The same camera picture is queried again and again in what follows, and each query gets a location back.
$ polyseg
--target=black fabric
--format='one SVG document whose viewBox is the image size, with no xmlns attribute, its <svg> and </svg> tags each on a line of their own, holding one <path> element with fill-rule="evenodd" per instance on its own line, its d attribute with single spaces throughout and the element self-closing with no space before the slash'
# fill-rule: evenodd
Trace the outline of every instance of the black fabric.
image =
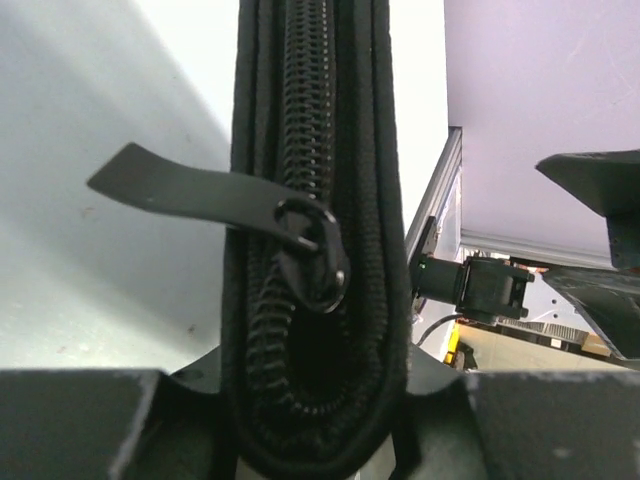
<svg viewBox="0 0 640 480">
<path fill-rule="evenodd" d="M 347 401 L 328 419 L 336 424 L 336 438 L 335 442 L 322 439 L 333 445 L 326 447 L 323 458 L 305 451 L 283 457 L 266 445 L 251 414 L 245 353 L 250 308 L 264 279 L 264 271 L 256 266 L 268 261 L 271 249 L 259 237 L 227 232 L 222 394 L 240 454 L 274 479 L 343 479 L 352 474 L 389 434 L 407 382 L 410 284 L 401 220 L 388 0 L 340 1 L 334 9 L 337 153 L 331 207 L 341 224 L 353 272 L 342 310 L 349 312 L 350 328 L 357 334 L 353 345 L 362 349 L 355 354 L 363 358 L 375 354 L 379 371 L 354 373 L 360 379 L 354 389 L 364 389 L 364 382 L 373 381 L 369 378 L 377 379 L 375 393 L 366 405 Z M 240 2 L 231 162 L 233 171 L 275 180 L 281 126 L 281 12 L 277 0 Z M 316 373 L 340 375 L 340 365 L 331 365 L 326 356 L 339 348 L 329 343 L 335 336 L 312 326 L 309 321 L 296 328 L 302 331 L 299 335 L 313 332 L 320 347 L 315 352 L 322 360 Z M 350 421 L 355 425 L 345 426 Z"/>
</svg>

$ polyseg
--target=black pouch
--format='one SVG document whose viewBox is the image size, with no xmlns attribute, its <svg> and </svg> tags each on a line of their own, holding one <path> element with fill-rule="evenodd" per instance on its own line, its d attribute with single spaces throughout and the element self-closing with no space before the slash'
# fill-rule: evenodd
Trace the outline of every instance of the black pouch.
<svg viewBox="0 0 640 480">
<path fill-rule="evenodd" d="M 232 171 L 326 208 L 274 212 L 311 253 L 227 232 L 228 421 L 269 478 L 343 479 L 389 435 L 407 382 L 389 2 L 241 0 L 238 38 Z"/>
</svg>

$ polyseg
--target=yellow object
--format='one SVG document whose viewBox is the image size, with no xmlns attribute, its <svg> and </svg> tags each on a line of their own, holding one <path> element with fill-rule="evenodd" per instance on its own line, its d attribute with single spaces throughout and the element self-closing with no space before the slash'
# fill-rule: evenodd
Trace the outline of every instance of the yellow object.
<svg viewBox="0 0 640 480">
<path fill-rule="evenodd" d="M 453 326 L 451 336 L 449 337 L 449 346 L 447 347 L 447 355 L 444 357 L 444 363 L 450 365 L 453 357 L 458 350 L 458 342 L 460 341 L 460 325 L 457 323 Z"/>
</svg>

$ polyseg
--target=zipper slider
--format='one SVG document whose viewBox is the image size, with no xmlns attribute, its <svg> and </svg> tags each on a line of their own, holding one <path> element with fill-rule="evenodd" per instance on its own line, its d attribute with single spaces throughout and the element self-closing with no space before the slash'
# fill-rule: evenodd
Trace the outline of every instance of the zipper slider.
<svg viewBox="0 0 640 480">
<path fill-rule="evenodd" d="M 135 143 L 125 146 L 87 185 L 147 212 L 268 235 L 281 243 L 276 255 L 280 268 L 303 305 L 328 313 L 344 297 L 350 269 L 340 226 L 329 209 L 307 193 L 251 175 L 180 165 Z"/>
</svg>

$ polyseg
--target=zipper teeth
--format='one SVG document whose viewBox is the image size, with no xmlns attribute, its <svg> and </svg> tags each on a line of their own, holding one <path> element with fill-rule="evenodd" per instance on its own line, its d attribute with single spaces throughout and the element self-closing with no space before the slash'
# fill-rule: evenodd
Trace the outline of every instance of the zipper teeth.
<svg viewBox="0 0 640 480">
<path fill-rule="evenodd" d="M 327 0 L 286 2 L 283 78 L 283 183 L 324 202 L 331 199 L 335 148 L 328 10 Z M 322 417 L 344 400 L 344 389 L 330 399 L 302 399 L 291 384 L 286 345 L 296 310 L 277 264 L 271 264 L 249 320 L 246 373 L 256 423 L 278 449 L 294 444 L 295 436 L 275 438 L 261 420 L 264 414 L 275 409 L 298 418 Z"/>
</svg>

